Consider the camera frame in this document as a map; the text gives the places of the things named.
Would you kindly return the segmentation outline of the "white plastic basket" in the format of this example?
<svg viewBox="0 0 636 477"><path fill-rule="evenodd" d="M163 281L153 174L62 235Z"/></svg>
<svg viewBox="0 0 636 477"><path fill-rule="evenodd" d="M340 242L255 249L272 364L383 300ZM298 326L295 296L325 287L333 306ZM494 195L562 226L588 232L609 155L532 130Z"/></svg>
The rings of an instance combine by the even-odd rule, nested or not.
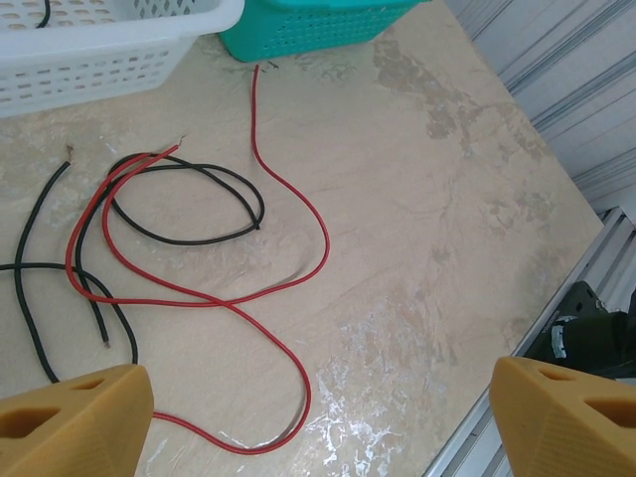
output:
<svg viewBox="0 0 636 477"><path fill-rule="evenodd" d="M161 85L244 0L0 0L0 118Z"/></svg>

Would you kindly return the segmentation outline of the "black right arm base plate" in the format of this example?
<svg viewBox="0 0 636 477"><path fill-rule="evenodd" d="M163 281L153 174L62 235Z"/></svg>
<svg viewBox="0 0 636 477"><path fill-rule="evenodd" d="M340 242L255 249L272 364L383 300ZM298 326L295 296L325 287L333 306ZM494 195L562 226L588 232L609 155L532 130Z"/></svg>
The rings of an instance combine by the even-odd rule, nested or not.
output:
<svg viewBox="0 0 636 477"><path fill-rule="evenodd" d="M607 309L587 282L574 283L561 302L549 313L539 334L532 340L522 356L539 361L550 361L555 356L552 345L552 327L557 321L592 318L607 313Z"/></svg>

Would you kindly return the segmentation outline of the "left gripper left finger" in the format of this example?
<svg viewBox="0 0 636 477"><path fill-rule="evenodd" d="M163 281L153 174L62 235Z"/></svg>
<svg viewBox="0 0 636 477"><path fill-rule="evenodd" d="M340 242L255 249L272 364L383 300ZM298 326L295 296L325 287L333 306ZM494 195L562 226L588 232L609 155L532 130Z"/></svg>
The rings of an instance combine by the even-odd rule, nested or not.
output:
<svg viewBox="0 0 636 477"><path fill-rule="evenodd" d="M0 477L134 477L152 414L139 365L0 399Z"/></svg>

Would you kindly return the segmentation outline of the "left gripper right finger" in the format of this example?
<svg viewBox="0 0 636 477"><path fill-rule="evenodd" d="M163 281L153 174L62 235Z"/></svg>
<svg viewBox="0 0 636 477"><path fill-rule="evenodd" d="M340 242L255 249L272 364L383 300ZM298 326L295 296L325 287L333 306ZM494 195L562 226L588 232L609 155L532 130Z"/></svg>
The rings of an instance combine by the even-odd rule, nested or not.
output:
<svg viewBox="0 0 636 477"><path fill-rule="evenodd" d="M514 477L636 477L636 386L505 357L489 401Z"/></svg>

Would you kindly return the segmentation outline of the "teal plastic basket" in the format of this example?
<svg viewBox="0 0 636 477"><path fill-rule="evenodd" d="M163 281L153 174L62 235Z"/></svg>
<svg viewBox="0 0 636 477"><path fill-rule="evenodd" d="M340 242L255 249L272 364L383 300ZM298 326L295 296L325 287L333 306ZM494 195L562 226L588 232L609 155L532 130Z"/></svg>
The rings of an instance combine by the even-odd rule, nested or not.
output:
<svg viewBox="0 0 636 477"><path fill-rule="evenodd" d="M430 0L244 0L239 21L220 33L244 63L366 43Z"/></svg>

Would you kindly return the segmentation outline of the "aluminium mounting rail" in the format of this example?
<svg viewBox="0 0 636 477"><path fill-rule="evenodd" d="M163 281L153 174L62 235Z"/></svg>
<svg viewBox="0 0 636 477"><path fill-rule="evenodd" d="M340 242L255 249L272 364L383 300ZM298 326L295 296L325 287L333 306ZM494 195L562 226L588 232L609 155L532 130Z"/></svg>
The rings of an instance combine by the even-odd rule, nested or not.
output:
<svg viewBox="0 0 636 477"><path fill-rule="evenodd" d="M636 289L636 226L619 208L600 218L602 231L513 351L515 356L523 357L549 313L578 281L588 283L608 313L629 310ZM422 477L513 477L488 392L480 395Z"/></svg>

